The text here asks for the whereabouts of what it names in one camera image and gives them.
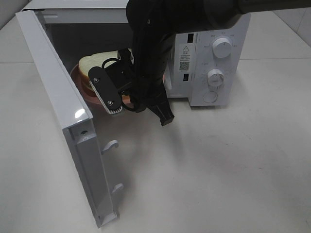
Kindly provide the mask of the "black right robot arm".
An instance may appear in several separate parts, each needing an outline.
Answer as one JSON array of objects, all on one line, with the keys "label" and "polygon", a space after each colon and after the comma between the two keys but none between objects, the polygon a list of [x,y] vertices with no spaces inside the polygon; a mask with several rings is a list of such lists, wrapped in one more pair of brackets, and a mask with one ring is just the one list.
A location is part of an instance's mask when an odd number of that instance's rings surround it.
[{"label": "black right robot arm", "polygon": [[126,16],[133,31],[130,50],[119,51],[129,83],[116,92],[134,101],[134,112],[150,109],[161,125],[172,122],[162,81],[178,33],[229,29],[244,14],[309,7],[308,0],[130,0]]}]

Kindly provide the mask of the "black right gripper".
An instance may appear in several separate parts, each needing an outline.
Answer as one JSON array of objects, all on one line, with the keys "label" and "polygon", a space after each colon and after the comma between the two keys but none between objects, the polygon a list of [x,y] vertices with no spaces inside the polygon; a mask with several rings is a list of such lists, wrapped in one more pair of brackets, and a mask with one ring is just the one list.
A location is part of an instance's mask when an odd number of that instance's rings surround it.
[{"label": "black right gripper", "polygon": [[[132,49],[118,50],[118,61],[113,64],[118,63],[131,69],[141,85],[140,93],[150,94],[152,89],[164,85],[163,75],[174,40],[174,32],[145,25],[133,31]],[[161,126],[174,119],[167,98],[152,100],[148,103],[148,108],[159,117]]]}]

